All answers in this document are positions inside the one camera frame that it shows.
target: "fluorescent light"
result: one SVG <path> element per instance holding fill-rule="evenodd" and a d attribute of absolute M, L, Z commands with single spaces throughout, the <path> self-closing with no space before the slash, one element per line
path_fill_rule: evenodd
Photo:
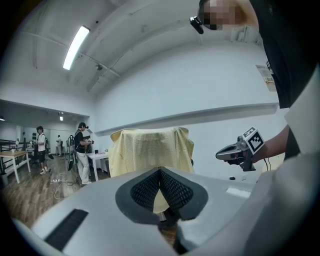
<path fill-rule="evenodd" d="M 81 26 L 79 28 L 78 32 L 76 33 L 76 35 L 70 45 L 68 53 L 66 54 L 64 64 L 63 64 L 64 69 L 70 70 L 71 64 L 74 61 L 74 58 L 75 58 L 82 42 L 85 40 L 86 36 L 88 35 L 89 31 L 90 30 L 84 26 Z"/>

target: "wooden floor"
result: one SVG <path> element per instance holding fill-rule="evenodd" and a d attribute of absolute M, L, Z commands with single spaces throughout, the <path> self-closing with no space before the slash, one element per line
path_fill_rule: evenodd
<path fill-rule="evenodd" d="M 51 169 L 51 172 L 44 175 L 39 174 L 41 168 L 36 165 L 30 166 L 31 173 L 29 173 L 25 164 L 18 169 L 20 184 L 17 184 L 15 174 L 11 174 L 8 177 L 9 184 L 2 191 L 2 198 L 9 214 L 31 228 L 44 212 L 62 201 L 55 199 L 55 197 L 63 199 L 81 189 L 83 187 L 81 180 L 75 183 L 77 181 L 76 169 L 73 167 L 71 171 L 67 171 L 67 164 L 65 158 L 55 156 L 54 160 L 47 160 L 47 166 L 48 169 Z M 89 178 L 92 182 L 95 182 L 96 178 L 93 169 L 90 173 L 91 176 Z M 97 174 L 99 180 L 109 178 L 106 172 L 98 170 Z M 66 179 L 75 184 L 62 183 L 59 188 L 59 183 L 52 183 L 54 179 Z M 168 243 L 174 244 L 176 227 L 162 230 L 161 233 Z"/>

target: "black mesh pad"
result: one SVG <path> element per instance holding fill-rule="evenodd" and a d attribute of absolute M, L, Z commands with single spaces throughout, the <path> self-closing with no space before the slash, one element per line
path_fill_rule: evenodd
<path fill-rule="evenodd" d="M 154 168 L 123 184 L 115 193 L 115 201 L 132 221 L 157 225 L 159 218 L 153 214 L 153 208 L 159 189 L 182 220 L 196 218 L 208 201 L 208 193 L 202 186 L 164 167 Z"/>

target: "wooden table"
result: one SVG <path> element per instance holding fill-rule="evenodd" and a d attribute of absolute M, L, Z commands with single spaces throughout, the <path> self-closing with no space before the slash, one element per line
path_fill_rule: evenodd
<path fill-rule="evenodd" d="M 98 174 L 97 174 L 96 160 L 100 160 L 101 171 L 104 172 L 103 166 L 105 166 L 106 170 L 108 170 L 105 160 L 107 160 L 109 158 L 108 158 L 107 154 L 105 154 L 105 153 L 98 153 L 98 154 L 90 153 L 90 154 L 86 154 L 86 155 L 88 156 L 88 158 L 92 159 L 95 180 L 98 181 L 99 179 L 98 179 Z"/>
<path fill-rule="evenodd" d="M 31 173 L 30 165 L 29 165 L 29 157 L 28 157 L 28 152 L 27 151 L 16 151 L 14 153 L 12 153 L 10 151 L 0 152 L 0 157 L 1 158 L 11 158 L 12 159 L 14 174 L 15 174 L 16 182 L 18 184 L 20 184 L 20 180 L 19 180 L 19 176 L 18 176 L 18 172 L 17 172 L 17 166 L 16 166 L 15 159 L 17 157 L 21 157 L 21 156 L 24 156 L 24 155 L 26 155 L 26 164 L 28 165 L 29 173 Z"/>

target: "dark cap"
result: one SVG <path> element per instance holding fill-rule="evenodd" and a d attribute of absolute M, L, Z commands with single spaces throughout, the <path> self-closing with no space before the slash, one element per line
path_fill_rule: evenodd
<path fill-rule="evenodd" d="M 86 123 L 84 123 L 84 122 L 79 123 L 78 128 L 82 128 L 82 127 L 86 128 L 86 129 L 89 128 L 89 126 L 87 126 Z"/>

